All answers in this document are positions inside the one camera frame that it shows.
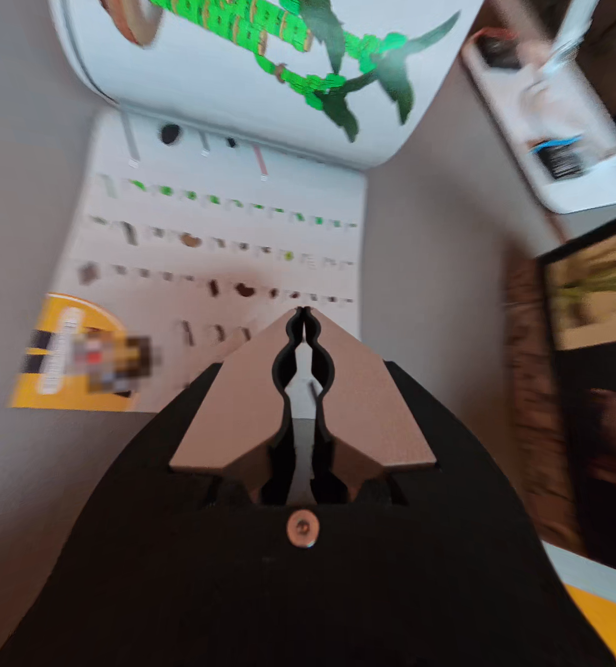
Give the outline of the lego instruction booklet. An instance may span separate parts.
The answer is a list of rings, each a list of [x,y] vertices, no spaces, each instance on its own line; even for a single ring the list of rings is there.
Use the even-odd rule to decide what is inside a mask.
[[[9,406],[155,413],[294,307],[361,337],[365,171],[482,1],[51,1],[99,115]]]

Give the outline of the black lego set box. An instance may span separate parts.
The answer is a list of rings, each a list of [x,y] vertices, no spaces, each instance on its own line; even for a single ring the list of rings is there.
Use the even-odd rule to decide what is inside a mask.
[[[616,220],[505,268],[521,489],[545,541],[616,569]]]

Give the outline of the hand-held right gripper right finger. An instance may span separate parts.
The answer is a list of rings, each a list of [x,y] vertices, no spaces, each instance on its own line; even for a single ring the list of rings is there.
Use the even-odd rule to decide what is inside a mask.
[[[321,387],[312,453],[316,503],[346,504],[369,480],[436,467],[383,358],[315,308],[305,307],[302,318]]]

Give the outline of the black battery with red edge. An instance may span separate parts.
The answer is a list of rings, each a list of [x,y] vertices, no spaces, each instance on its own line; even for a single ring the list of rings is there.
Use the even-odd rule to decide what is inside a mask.
[[[519,71],[519,41],[502,34],[481,33],[475,40],[484,62],[491,69]]]

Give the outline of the yellow parts bin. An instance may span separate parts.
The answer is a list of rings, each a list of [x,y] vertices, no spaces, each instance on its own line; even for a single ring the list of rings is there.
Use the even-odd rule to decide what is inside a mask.
[[[616,657],[616,602],[567,585],[566,589],[583,615]]]

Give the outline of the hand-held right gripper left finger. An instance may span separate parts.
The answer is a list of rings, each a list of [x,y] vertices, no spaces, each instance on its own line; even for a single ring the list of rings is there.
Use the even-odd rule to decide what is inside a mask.
[[[258,502],[273,478],[273,458],[293,448],[291,404],[285,388],[297,372],[303,308],[283,314],[229,354],[176,452],[170,469],[231,480]]]

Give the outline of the black battery with blue edge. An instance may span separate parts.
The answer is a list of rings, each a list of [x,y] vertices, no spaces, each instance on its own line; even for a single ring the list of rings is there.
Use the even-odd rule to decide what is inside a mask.
[[[529,153],[537,157],[556,181],[584,175],[585,165],[580,155],[581,136],[545,138],[532,145]]]

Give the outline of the white stand base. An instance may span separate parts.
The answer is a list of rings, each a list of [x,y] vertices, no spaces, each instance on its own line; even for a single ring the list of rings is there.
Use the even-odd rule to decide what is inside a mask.
[[[616,206],[616,124],[577,63],[598,1],[485,1],[498,25],[461,49],[462,63],[522,178],[558,215]],[[519,41],[519,71],[491,69],[475,45],[481,33]],[[554,180],[529,153],[545,138],[581,136],[581,177]]]

